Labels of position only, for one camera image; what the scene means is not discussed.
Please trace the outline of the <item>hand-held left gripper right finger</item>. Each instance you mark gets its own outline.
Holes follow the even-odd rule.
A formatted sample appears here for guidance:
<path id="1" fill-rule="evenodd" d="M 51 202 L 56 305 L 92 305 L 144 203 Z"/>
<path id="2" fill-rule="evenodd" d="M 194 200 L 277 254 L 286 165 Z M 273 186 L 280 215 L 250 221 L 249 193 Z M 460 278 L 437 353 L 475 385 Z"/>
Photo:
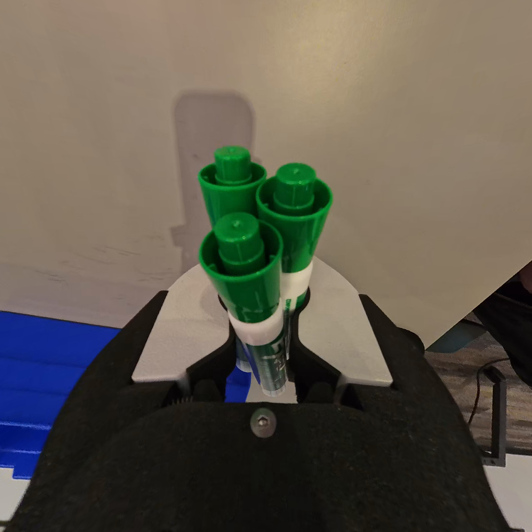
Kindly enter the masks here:
<path id="1" fill-rule="evenodd" d="M 393 378 L 351 283 L 314 257 L 307 295 L 294 314 L 299 343 L 337 370 L 341 385 L 389 387 Z"/>

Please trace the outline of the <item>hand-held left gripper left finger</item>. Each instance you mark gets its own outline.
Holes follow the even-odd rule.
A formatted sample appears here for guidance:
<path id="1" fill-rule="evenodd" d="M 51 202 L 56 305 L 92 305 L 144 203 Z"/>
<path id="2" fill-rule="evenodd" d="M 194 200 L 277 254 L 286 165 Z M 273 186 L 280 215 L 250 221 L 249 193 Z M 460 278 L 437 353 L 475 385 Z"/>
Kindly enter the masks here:
<path id="1" fill-rule="evenodd" d="M 229 338 L 227 310 L 197 264 L 170 286 L 132 380 L 190 382 L 187 369 Z"/>

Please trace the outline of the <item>green dry-erase marker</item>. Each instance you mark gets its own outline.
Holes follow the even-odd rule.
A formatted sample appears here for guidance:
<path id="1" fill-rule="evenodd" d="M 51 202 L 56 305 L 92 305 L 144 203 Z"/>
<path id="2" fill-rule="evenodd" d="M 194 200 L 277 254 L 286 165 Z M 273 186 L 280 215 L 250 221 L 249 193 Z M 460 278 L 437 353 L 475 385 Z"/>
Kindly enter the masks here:
<path id="1" fill-rule="evenodd" d="M 198 174 L 205 208 L 211 227 L 224 216 L 236 212 L 257 217 L 255 193 L 266 177 L 265 169 L 252 162 L 248 149 L 237 146 L 223 146 L 214 152 L 214 163 L 205 166 Z M 257 271 L 267 263 L 265 248 L 259 236 L 250 236 L 250 243 L 244 244 L 243 258 L 237 251 L 226 252 L 230 275 Z"/>
<path id="2" fill-rule="evenodd" d="M 291 319 L 305 300 L 333 194 L 311 166 L 288 163 L 258 187 L 256 203 L 259 219 L 276 228 L 283 240 L 281 305 L 289 359 Z"/>
<path id="3" fill-rule="evenodd" d="M 204 238 L 199 262 L 227 309 L 229 321 L 263 393 L 285 392 L 285 330 L 281 294 L 283 240 L 246 212 L 223 216 Z"/>

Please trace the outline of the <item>blue plastic bin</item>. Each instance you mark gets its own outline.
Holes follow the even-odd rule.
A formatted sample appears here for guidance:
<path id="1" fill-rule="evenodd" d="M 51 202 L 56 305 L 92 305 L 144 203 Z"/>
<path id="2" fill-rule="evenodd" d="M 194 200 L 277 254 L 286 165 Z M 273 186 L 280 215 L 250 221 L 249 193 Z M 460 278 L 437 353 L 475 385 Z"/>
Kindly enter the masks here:
<path id="1" fill-rule="evenodd" d="M 136 382 L 133 373 L 162 309 L 159 293 L 121 331 L 91 324 L 1 312 L 1 468 L 30 480 L 42 450 L 41 469 L 50 479 L 67 480 L 103 458 L 118 466 L 141 464 L 183 436 L 171 422 L 184 422 L 206 442 L 212 407 L 233 403 L 223 380 L 235 363 L 236 333 L 198 362 L 185 362 L 180 377 Z"/>

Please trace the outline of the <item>teal rounded object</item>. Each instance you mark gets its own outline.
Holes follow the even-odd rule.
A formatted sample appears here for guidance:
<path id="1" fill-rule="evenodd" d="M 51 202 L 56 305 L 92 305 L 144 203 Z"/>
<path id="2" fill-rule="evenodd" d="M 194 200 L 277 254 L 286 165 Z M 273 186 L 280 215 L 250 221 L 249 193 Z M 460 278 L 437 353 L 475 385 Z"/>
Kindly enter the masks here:
<path id="1" fill-rule="evenodd" d="M 478 329 L 475 324 L 457 323 L 440 338 L 426 348 L 427 352 L 452 354 L 473 342 L 478 333 L 483 334 L 483 329 Z"/>

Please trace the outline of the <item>black metal frame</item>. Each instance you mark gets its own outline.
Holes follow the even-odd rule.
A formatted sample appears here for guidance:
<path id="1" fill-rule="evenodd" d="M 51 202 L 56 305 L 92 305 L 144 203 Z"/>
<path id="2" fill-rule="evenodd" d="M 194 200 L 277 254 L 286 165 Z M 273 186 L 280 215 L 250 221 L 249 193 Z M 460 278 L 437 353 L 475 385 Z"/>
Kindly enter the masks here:
<path id="1" fill-rule="evenodd" d="M 481 450 L 481 454 L 483 466 L 504 468 L 507 462 L 508 385 L 506 377 L 496 367 L 499 362 L 506 362 L 506 359 L 489 363 L 482 369 L 492 383 L 492 409 L 490 448 Z"/>

